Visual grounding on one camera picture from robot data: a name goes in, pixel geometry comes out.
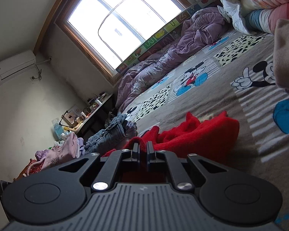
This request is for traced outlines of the red knit sweater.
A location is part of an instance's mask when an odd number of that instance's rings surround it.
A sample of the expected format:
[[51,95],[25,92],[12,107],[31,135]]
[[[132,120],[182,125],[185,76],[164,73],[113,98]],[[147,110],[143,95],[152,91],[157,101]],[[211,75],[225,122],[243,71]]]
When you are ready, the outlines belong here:
[[180,125],[163,132],[159,132],[158,126],[153,126],[142,137],[133,137],[124,148],[132,149],[137,143],[144,152],[147,142],[151,141],[155,151],[171,151],[179,158],[195,153],[223,163],[234,149],[239,130],[239,122],[228,117],[226,111],[203,122],[188,112]]

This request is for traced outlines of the tall stack folded clothes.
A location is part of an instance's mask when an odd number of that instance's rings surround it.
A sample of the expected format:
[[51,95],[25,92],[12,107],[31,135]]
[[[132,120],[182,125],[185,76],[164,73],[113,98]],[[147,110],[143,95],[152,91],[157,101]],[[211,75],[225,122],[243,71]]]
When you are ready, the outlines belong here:
[[73,159],[77,159],[81,156],[80,145],[78,137],[74,132],[67,135],[64,144],[59,147],[54,147],[48,151],[45,157],[40,161],[34,163],[34,165],[42,164],[41,170],[47,169],[65,162],[69,162]]

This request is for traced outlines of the folded denim clothes stack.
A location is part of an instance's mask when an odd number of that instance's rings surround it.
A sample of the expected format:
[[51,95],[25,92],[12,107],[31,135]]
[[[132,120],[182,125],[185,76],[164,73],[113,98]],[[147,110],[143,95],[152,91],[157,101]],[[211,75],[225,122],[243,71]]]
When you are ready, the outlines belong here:
[[85,154],[99,153],[105,155],[112,149],[121,149],[126,143],[138,135],[137,124],[128,121],[126,114],[117,113],[105,129],[89,137],[84,146]]

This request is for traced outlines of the red patterned cushion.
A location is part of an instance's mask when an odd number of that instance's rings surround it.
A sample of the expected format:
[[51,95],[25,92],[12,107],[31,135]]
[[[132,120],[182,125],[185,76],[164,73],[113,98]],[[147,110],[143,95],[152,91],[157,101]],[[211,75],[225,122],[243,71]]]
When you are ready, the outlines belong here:
[[17,178],[14,178],[13,181],[17,181],[23,177],[28,177],[31,174],[36,174],[40,172],[44,164],[44,159],[37,161],[35,159],[30,159],[28,165],[19,173]]

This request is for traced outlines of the colourful alphabet headboard panel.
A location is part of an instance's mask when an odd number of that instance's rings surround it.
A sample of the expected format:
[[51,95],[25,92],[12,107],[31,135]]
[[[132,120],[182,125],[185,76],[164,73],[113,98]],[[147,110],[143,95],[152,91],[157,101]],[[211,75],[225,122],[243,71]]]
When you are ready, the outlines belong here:
[[119,74],[124,74],[127,69],[145,60],[150,55],[175,41],[181,35],[182,24],[184,21],[190,19],[197,11],[208,7],[216,1],[218,0],[199,0],[197,3],[191,5],[189,8],[178,14],[174,19],[164,25],[163,28],[141,44],[140,47],[138,47],[116,68],[116,71]]

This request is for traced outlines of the purple crumpled duvet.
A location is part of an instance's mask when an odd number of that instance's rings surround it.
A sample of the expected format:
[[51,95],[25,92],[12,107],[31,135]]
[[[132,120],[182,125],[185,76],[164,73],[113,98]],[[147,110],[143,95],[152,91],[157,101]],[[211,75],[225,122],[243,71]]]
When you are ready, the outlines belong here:
[[229,25],[217,7],[207,7],[195,12],[183,22],[178,39],[126,71],[118,86],[115,107],[123,112],[138,95],[171,70],[205,46],[218,41],[229,29]]

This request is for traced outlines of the white air conditioner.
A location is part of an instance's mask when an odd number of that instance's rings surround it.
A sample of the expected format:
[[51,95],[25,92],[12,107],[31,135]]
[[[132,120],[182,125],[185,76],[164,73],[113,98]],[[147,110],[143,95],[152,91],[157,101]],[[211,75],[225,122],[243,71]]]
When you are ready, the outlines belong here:
[[36,56],[31,50],[0,61],[0,85],[27,71],[36,64]]

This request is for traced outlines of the folded beige sweater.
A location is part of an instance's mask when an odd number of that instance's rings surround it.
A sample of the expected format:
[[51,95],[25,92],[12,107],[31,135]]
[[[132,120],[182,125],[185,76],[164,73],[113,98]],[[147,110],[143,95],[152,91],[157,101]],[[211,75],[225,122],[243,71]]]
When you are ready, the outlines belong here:
[[274,75],[278,87],[289,91],[289,20],[278,19],[274,34]]

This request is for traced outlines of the pile of folded quilts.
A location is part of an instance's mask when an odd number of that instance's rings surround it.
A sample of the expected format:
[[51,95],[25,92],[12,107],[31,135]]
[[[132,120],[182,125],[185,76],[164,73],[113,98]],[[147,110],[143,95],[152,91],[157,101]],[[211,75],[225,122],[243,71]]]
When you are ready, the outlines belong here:
[[289,20],[289,0],[220,0],[224,18],[241,33],[273,34],[279,19]]

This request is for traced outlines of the window with wooden frame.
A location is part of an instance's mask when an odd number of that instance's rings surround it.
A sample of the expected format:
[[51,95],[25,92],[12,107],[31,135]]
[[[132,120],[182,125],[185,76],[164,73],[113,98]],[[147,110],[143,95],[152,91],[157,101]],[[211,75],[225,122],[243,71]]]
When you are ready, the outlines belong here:
[[119,65],[191,4],[189,0],[66,0],[56,24],[114,85]]

